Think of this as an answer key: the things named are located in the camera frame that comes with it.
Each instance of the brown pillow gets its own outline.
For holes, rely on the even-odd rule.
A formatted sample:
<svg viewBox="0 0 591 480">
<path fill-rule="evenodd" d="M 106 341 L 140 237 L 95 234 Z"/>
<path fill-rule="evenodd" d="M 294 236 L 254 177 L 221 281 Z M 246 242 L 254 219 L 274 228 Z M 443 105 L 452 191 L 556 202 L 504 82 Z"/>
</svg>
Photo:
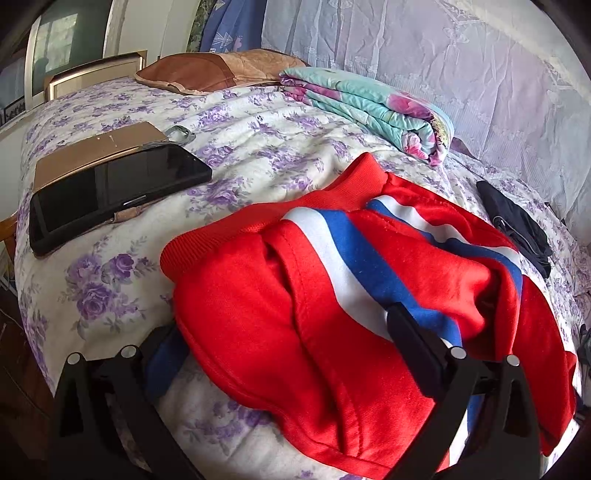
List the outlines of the brown pillow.
<svg viewBox="0 0 591 480">
<path fill-rule="evenodd" d="M 148 85 L 186 95 L 207 95 L 230 87 L 271 85 L 279 72 L 306 64 L 272 50 L 231 53 L 177 53 L 136 72 L 135 79 Z"/>
</svg>

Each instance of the teal floral blanket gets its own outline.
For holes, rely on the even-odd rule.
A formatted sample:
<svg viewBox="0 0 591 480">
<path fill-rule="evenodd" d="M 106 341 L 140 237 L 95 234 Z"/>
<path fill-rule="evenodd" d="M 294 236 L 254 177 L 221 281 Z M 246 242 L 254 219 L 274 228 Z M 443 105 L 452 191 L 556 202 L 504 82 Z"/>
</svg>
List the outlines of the teal floral blanket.
<svg viewBox="0 0 591 480">
<path fill-rule="evenodd" d="M 435 105 L 343 70 L 293 67 L 280 74 L 286 95 L 336 113 L 432 166 L 446 157 L 453 124 Z"/>
</svg>

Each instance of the black clamp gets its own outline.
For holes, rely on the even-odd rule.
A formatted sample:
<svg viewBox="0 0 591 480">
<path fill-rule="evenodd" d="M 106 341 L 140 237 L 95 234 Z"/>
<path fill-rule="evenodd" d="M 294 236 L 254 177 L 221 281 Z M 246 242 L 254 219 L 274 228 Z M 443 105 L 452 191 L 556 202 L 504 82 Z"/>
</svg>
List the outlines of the black clamp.
<svg viewBox="0 0 591 480">
<path fill-rule="evenodd" d="M 204 480 L 150 403 L 145 387 L 150 359 L 180 336 L 174 324 L 153 330 L 141 347 L 113 358 L 68 356 L 56 391 L 50 436 L 50 480 Z M 151 472 L 129 461 L 105 394 L 113 394 Z"/>
<path fill-rule="evenodd" d="M 537 480 L 538 423 L 519 359 L 480 361 L 459 346 L 447 348 L 401 303 L 388 311 L 387 324 L 421 392 L 435 398 L 436 405 L 384 480 Z M 471 395 L 481 394 L 478 422 L 458 463 L 437 472 Z"/>
</svg>

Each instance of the bed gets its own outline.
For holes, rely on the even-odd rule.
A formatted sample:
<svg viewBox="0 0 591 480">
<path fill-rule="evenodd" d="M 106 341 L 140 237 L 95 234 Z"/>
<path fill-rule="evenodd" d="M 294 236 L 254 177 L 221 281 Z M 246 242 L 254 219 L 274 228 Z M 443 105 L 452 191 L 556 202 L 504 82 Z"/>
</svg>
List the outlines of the bed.
<svg viewBox="0 0 591 480">
<path fill-rule="evenodd" d="M 162 131 L 180 124 L 196 132 L 185 148 L 211 166 L 212 182 L 167 197 L 137 218 L 98 228 L 36 259 L 28 241 L 36 162 L 63 145 L 141 121 Z M 591 309 L 591 259 L 539 195 L 511 173 L 456 153 L 431 168 L 339 116 L 287 98 L 277 87 L 235 88 L 198 97 L 118 79 L 46 104 L 23 143 L 15 270 L 25 331 L 50 389 L 55 392 L 69 353 L 79 351 L 87 359 L 112 356 L 172 321 L 173 284 L 158 265 L 169 240 L 250 203 L 280 202 L 322 188 L 365 151 L 384 169 L 481 218 L 487 219 L 475 186 L 480 179 L 529 212 L 548 234 L 553 269 L 544 282 L 524 258 L 522 267 L 546 296 L 565 348 L 575 351 L 579 326 Z M 573 385 L 582 392 L 578 367 Z M 158 411 L 207 478 L 358 478 L 300 454 L 267 413 L 231 400 L 193 358 L 184 363 Z M 572 421 L 549 465 L 577 429 Z M 123 421 L 119 431 L 130 457 L 141 465 Z"/>
</svg>

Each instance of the cable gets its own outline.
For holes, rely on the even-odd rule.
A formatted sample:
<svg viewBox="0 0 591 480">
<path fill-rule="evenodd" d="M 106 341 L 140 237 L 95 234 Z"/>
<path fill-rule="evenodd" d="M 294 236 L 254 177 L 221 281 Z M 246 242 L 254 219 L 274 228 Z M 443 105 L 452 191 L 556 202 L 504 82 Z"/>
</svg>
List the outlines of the cable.
<svg viewBox="0 0 591 480">
<path fill-rule="evenodd" d="M 29 394 L 27 392 L 25 392 L 22 387 L 18 384 L 18 382 L 14 379 L 14 377 L 11 375 L 11 373 L 8 371 L 8 368 L 6 368 L 6 365 L 2 364 L 2 368 L 4 369 L 4 373 L 6 373 L 8 375 L 8 378 L 12 381 L 12 383 L 14 383 L 14 386 L 18 388 L 18 391 L 27 399 L 27 401 L 31 404 L 31 407 L 33 407 L 35 410 L 37 410 L 44 418 L 46 418 L 47 420 L 49 420 L 49 415 L 47 413 L 45 413 L 41 407 L 39 407 L 39 405 L 37 405 L 35 403 L 35 401 L 29 396 Z"/>
<path fill-rule="evenodd" d="M 0 308 L 0 313 L 2 313 L 2 315 L 4 315 L 6 318 L 11 319 L 16 324 L 16 326 L 19 327 L 24 332 L 25 329 L 22 327 L 22 325 L 20 323 L 18 323 L 13 317 L 11 317 L 8 313 L 6 313 L 1 308 Z"/>
</svg>

